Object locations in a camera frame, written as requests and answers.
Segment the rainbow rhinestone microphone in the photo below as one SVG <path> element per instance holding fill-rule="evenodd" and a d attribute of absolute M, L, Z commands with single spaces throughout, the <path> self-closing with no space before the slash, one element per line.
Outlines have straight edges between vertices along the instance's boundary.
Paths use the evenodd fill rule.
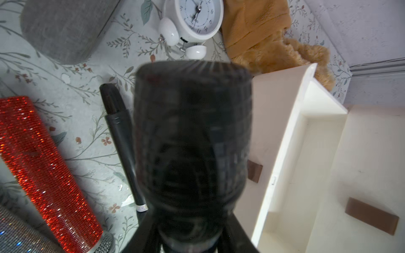
<path fill-rule="evenodd" d="M 2 253 L 62 253 L 64 250 L 1 206 Z"/>

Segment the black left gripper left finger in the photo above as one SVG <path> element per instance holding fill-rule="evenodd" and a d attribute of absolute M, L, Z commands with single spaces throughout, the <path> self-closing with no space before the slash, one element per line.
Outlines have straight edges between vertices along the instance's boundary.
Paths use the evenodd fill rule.
<path fill-rule="evenodd" d="M 160 235 L 152 209 L 145 212 L 142 221 L 122 253 L 159 253 Z"/>

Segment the red glitter microphone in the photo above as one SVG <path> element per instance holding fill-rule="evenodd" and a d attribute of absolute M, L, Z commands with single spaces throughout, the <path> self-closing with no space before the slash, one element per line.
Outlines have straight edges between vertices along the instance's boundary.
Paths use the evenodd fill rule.
<path fill-rule="evenodd" d="M 1 99 L 1 158 L 66 253 L 113 253 L 33 102 Z"/>

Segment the white plastic drawer cabinet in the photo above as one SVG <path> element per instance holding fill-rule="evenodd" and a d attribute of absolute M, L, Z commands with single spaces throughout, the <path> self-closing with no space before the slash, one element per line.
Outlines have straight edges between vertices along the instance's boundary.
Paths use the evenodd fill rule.
<path fill-rule="evenodd" d="M 348 215 L 350 199 L 397 216 L 394 234 Z M 350 109 L 306 250 L 404 252 L 404 108 L 355 105 Z"/>

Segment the black microphone long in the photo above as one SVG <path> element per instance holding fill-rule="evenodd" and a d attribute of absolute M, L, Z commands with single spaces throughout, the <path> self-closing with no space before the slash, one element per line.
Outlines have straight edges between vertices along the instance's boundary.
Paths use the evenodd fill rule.
<path fill-rule="evenodd" d="M 148 211 L 148 206 L 138 186 L 136 177 L 132 119 L 129 110 L 126 108 L 122 96 L 114 84 L 102 84 L 99 90 L 107 113 L 105 120 L 134 197 L 136 211 L 140 214 L 145 213 Z"/>

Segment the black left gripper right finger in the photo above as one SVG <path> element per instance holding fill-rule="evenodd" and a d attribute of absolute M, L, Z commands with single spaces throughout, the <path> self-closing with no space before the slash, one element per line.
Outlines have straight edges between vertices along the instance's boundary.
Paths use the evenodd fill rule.
<path fill-rule="evenodd" d="M 234 214 L 227 219 L 223 232 L 219 237 L 218 252 L 259 253 Z"/>

